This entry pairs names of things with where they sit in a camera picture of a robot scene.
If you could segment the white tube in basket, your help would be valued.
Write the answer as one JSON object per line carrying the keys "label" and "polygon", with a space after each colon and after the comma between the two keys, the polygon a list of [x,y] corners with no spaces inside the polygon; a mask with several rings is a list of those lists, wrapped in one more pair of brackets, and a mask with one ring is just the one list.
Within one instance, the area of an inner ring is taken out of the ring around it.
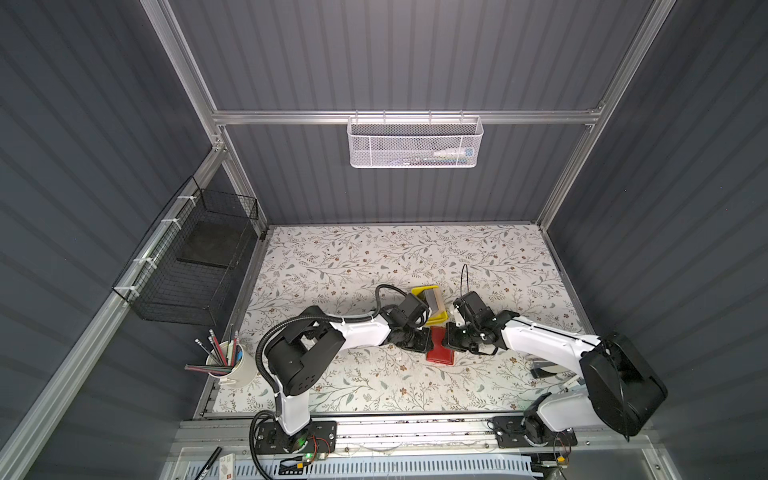
{"label": "white tube in basket", "polygon": [[454,159],[459,162],[470,161],[475,155],[476,152],[473,147],[448,148],[433,152],[433,156],[436,158]]}

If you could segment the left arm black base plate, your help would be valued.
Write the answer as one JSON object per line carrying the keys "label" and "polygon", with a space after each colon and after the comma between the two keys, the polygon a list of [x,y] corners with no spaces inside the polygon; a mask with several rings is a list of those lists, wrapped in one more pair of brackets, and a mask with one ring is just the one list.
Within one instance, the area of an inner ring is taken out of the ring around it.
{"label": "left arm black base plate", "polygon": [[286,434],[274,420],[263,420],[253,436],[257,454],[333,453],[338,423],[311,420],[307,427],[293,435]]}

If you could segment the yellow plastic card tray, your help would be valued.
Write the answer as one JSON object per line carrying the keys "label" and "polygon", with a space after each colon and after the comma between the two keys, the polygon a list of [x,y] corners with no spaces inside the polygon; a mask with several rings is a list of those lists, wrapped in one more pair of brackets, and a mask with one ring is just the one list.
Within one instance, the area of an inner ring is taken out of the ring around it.
{"label": "yellow plastic card tray", "polygon": [[[413,295],[415,295],[415,296],[416,296],[418,299],[422,300],[422,299],[421,299],[421,298],[418,296],[418,294],[419,294],[419,293],[420,293],[422,290],[424,290],[425,288],[429,288],[430,286],[432,286],[432,285],[424,285],[424,286],[414,287],[414,288],[412,288],[412,289],[411,289],[411,293],[412,293]],[[431,316],[430,316],[430,309],[429,309],[429,307],[428,307],[428,310],[429,310],[429,315],[428,315],[428,318],[427,318],[427,320],[426,320],[426,322],[425,322],[425,326],[436,326],[436,325],[442,325],[442,324],[444,324],[444,323],[445,323],[445,322],[446,322],[446,321],[449,319],[449,314],[448,314],[448,311],[447,311],[447,309],[446,309],[446,306],[445,306],[445,311],[444,311],[444,312],[443,312],[441,315],[438,315],[438,316],[434,316],[434,317],[431,317]]]}

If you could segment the small white red box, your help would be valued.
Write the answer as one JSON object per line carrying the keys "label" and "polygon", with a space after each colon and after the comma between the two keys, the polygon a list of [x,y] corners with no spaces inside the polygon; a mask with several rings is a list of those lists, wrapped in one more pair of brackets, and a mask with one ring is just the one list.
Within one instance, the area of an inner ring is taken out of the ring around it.
{"label": "small white red box", "polygon": [[219,458],[218,479],[234,480],[236,477],[236,456],[234,454],[223,455]]}

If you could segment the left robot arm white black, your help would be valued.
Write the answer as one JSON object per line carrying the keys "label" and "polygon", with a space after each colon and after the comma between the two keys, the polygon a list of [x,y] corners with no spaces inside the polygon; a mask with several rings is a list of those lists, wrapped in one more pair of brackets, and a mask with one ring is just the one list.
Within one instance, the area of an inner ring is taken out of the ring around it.
{"label": "left robot arm white black", "polygon": [[310,306],[263,335],[254,358],[275,398],[273,421],[287,437],[300,437],[311,422],[309,393],[336,356],[356,348],[395,346],[427,353],[434,348],[426,323],[429,305],[416,295],[395,290],[400,303],[366,314],[342,317]]}

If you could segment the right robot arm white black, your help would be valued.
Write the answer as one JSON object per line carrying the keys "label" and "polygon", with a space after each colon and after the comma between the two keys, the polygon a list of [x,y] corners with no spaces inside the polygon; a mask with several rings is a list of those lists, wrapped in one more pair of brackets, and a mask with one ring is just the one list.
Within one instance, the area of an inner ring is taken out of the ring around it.
{"label": "right robot arm white black", "polygon": [[443,345],[453,351],[492,355],[512,350],[553,363],[583,380],[564,392],[539,396],[524,412],[520,428],[543,444],[569,429],[606,426],[629,439],[668,398],[660,376],[623,334],[577,334],[536,324],[509,310],[498,313],[470,291],[453,301],[461,326],[446,324]]}

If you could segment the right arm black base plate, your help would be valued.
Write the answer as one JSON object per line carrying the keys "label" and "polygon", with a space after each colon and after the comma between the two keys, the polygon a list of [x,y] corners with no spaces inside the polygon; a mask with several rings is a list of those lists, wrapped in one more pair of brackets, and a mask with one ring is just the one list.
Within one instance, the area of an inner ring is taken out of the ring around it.
{"label": "right arm black base plate", "polygon": [[565,447],[578,444],[572,429],[560,432],[550,430],[536,415],[495,416],[487,422],[500,448]]}

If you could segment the red leather card holder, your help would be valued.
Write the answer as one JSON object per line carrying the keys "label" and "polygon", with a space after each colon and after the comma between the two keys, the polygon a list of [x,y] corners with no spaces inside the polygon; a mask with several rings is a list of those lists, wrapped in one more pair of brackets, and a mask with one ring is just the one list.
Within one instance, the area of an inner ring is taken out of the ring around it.
{"label": "red leather card holder", "polygon": [[452,366],[455,352],[443,345],[447,329],[444,326],[434,326],[430,329],[432,349],[426,353],[426,360],[432,364]]}

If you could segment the white pencil cup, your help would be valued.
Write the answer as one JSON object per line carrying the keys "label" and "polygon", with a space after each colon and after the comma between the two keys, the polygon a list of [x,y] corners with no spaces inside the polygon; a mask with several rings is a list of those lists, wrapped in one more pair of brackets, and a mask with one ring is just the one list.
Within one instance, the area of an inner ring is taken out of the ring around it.
{"label": "white pencil cup", "polygon": [[229,358],[232,347],[236,348],[235,364],[224,367],[216,362],[213,354],[210,354],[205,361],[205,365],[209,368],[209,376],[218,380],[221,385],[232,388],[242,388],[251,383],[258,373],[253,356],[237,342],[222,342],[220,347],[226,358]]}

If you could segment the stack of credit cards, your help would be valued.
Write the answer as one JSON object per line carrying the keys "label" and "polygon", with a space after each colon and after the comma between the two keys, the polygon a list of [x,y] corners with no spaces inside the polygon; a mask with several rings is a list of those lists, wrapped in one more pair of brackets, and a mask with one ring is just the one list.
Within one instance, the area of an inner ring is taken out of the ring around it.
{"label": "stack of credit cards", "polygon": [[445,303],[439,286],[432,285],[425,288],[418,296],[428,305],[431,317],[441,315],[445,311]]}

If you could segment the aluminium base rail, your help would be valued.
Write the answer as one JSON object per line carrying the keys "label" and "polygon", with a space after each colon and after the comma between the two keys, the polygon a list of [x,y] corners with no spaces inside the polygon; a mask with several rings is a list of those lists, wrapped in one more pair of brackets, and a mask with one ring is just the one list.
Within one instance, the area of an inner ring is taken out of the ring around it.
{"label": "aluminium base rail", "polygon": [[[316,413],[315,421],[334,421],[337,457],[373,455],[505,452],[498,445],[492,419],[496,412],[340,414]],[[168,462],[203,460],[217,447],[224,454],[249,455],[246,417],[183,421]]]}

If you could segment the black pen on ledge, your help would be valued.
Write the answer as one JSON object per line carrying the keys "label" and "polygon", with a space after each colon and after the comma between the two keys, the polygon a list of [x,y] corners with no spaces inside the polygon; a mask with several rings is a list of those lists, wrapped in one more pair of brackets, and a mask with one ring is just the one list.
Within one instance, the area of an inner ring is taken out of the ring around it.
{"label": "black pen on ledge", "polygon": [[221,453],[222,453],[222,448],[220,446],[217,446],[212,452],[212,454],[209,456],[209,458],[206,460],[206,462],[203,464],[200,471],[194,477],[194,480],[204,480],[209,475],[211,469],[213,468],[216,461],[219,459]]}

